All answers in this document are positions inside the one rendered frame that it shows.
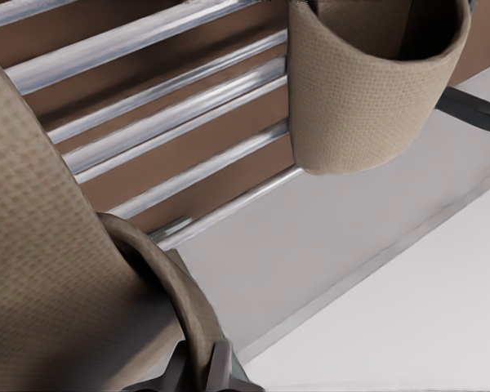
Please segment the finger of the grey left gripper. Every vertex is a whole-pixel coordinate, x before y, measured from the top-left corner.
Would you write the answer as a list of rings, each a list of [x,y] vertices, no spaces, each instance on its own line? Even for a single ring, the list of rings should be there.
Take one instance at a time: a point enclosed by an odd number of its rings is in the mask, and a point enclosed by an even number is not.
[[[490,101],[447,87],[435,108],[464,123],[490,132]]]

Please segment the silver white shoe rack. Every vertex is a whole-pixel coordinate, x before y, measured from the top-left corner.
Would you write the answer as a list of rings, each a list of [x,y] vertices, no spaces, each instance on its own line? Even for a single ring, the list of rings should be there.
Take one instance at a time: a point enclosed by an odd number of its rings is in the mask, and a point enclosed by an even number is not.
[[[197,283],[232,374],[490,188],[490,132],[435,107],[380,166],[313,175],[289,132],[287,7],[0,0],[0,67],[95,212]],[[490,0],[445,87],[490,101]]]

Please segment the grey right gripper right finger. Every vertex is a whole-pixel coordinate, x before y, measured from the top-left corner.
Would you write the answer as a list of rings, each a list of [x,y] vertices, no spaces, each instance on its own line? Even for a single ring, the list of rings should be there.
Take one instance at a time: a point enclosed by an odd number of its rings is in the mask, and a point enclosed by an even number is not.
[[[206,392],[265,392],[261,386],[238,379],[232,374],[232,353],[228,339],[224,338],[214,344]]]

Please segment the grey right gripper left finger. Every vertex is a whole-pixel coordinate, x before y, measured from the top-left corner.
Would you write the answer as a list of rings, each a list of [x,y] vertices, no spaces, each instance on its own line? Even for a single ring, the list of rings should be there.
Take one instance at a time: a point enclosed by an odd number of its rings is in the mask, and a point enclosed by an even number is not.
[[[126,392],[184,392],[188,357],[189,346],[180,341],[161,376],[129,385]]]

